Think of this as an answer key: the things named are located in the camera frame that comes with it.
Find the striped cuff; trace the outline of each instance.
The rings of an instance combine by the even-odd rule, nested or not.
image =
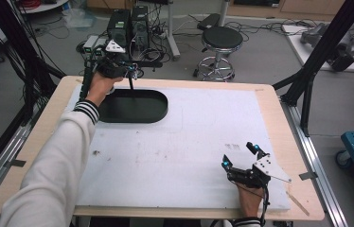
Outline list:
[[[79,101],[73,110],[74,112],[82,112],[91,118],[92,123],[95,125],[99,120],[99,112],[97,110],[97,105],[90,100]]]
[[[234,221],[234,226],[238,227],[238,226],[248,226],[248,227],[256,227],[256,226],[260,226],[260,219],[253,217],[253,218],[240,218],[240,219],[236,219]]]

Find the cardboard box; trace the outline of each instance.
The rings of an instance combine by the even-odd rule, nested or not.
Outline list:
[[[88,0],[87,5],[95,9],[132,9],[135,0]]]

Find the hand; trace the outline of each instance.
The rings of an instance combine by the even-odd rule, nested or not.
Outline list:
[[[239,204],[244,217],[257,217],[257,210],[263,198],[263,189],[249,188],[241,183],[237,183],[237,188],[239,189]]]
[[[113,88],[116,82],[123,80],[123,76],[120,76],[116,79],[109,79],[103,77],[99,72],[95,72],[92,81],[91,87],[89,89],[89,94],[86,97],[87,100],[92,101],[97,106],[104,100],[106,94]]]

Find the wooden table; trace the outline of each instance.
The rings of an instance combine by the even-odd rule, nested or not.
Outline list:
[[[47,104],[30,136],[27,138],[17,159],[27,161],[24,167],[13,166],[0,185],[0,212],[3,203],[15,194],[44,142],[54,131],[57,121],[72,95],[81,84],[82,77],[62,79],[53,97]],[[128,85],[124,79],[121,85]],[[292,131],[274,88],[265,84],[219,83],[184,80],[139,79],[134,82],[139,87],[173,87],[199,89],[231,89],[254,91],[262,112],[275,157],[282,168],[292,177],[292,183],[285,183],[291,204],[287,211],[268,211],[266,219],[273,220],[320,220],[324,218],[321,203],[311,180],[302,181],[299,174],[307,172],[295,143]],[[184,209],[184,208],[136,208],[136,207],[94,207],[77,206],[76,216],[109,216],[141,218],[239,218],[238,209]]]

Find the computer tower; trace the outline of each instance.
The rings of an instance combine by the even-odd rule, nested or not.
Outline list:
[[[133,38],[135,40],[134,49],[138,51],[148,49],[150,47],[148,7],[133,7],[131,20],[133,25]]]
[[[115,9],[107,25],[107,33],[110,40],[129,49],[132,39],[131,12],[128,9]]]

